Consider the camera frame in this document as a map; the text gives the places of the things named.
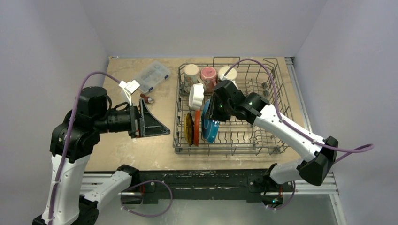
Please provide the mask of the yellow patterned plate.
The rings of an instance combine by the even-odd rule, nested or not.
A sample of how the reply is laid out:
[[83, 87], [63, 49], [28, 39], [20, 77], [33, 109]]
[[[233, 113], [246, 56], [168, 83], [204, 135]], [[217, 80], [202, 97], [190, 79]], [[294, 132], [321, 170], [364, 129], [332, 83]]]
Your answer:
[[189, 145], [193, 145], [193, 119], [190, 112], [188, 112], [185, 116], [184, 120], [184, 133], [186, 141]]

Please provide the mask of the green inside floral mug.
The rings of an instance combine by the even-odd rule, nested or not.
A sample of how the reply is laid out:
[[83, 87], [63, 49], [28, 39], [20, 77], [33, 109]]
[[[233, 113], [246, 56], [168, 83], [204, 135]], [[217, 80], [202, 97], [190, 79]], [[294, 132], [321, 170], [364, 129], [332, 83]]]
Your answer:
[[237, 78], [237, 71], [234, 68], [232, 68], [228, 73], [226, 73], [229, 69], [230, 69], [229, 66], [224, 66], [218, 70], [217, 73], [218, 82], [221, 82], [223, 80], [231, 80], [234, 83], [234, 85], [238, 88], [238, 85], [235, 81]]

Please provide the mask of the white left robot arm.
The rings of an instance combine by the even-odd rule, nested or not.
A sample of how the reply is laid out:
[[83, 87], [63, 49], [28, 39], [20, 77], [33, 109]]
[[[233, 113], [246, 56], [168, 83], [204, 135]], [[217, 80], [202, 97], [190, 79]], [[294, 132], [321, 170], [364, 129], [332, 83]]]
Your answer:
[[83, 88], [77, 105], [63, 123], [52, 132], [52, 183], [44, 212], [33, 220], [35, 225], [92, 225], [99, 212], [119, 192], [127, 190], [144, 194], [154, 181], [142, 181], [139, 170], [122, 165], [109, 179], [86, 194], [81, 186], [93, 148], [104, 133], [127, 132], [131, 138], [170, 134], [170, 129], [147, 109], [124, 102], [112, 106], [106, 89]]

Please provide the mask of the white scalloped bowl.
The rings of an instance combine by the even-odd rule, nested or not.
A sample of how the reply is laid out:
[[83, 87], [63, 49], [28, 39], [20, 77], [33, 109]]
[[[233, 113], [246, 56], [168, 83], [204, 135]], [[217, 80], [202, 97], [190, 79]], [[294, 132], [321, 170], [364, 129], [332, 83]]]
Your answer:
[[204, 85], [194, 84], [189, 94], [189, 107], [193, 110], [199, 110], [202, 107], [204, 99]]

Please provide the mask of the seahorse pattern tall mug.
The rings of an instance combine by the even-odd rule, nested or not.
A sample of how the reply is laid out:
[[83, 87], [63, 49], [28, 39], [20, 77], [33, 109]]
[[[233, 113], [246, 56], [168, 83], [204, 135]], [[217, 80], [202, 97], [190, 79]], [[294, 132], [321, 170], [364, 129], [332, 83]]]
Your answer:
[[188, 64], [184, 67], [184, 74], [183, 74], [183, 89], [189, 93], [191, 91], [191, 87], [194, 84], [199, 83], [199, 67], [195, 64]]

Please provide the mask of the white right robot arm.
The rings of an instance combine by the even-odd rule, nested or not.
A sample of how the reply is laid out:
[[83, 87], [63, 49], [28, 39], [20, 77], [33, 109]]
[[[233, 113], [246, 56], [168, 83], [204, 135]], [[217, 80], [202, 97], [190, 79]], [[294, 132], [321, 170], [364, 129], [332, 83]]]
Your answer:
[[206, 116], [217, 121], [228, 121], [235, 116], [272, 133], [300, 155], [298, 160], [268, 169], [263, 184], [270, 191], [294, 180], [320, 186], [336, 160], [337, 154], [332, 150], [338, 146], [336, 138], [311, 133], [280, 114], [261, 95], [252, 92], [245, 96], [232, 81], [216, 85]]

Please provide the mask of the pink ghost mug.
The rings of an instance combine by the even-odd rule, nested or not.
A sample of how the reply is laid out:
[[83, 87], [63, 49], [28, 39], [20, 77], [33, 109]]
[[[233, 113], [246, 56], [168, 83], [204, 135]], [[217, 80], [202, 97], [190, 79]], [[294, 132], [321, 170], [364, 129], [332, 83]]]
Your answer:
[[205, 92], [213, 92], [217, 85], [217, 71], [213, 67], [204, 67], [200, 72], [200, 78], [204, 84]]

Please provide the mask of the blue scalloped plate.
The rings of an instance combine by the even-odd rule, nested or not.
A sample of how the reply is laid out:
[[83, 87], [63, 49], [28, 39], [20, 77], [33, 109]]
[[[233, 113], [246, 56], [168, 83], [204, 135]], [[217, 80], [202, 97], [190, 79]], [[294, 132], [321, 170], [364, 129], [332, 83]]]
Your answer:
[[208, 143], [213, 143], [217, 137], [220, 122], [217, 120], [206, 119], [205, 114], [207, 113], [210, 105], [210, 100], [207, 100], [204, 104], [201, 114], [201, 128], [202, 137]]

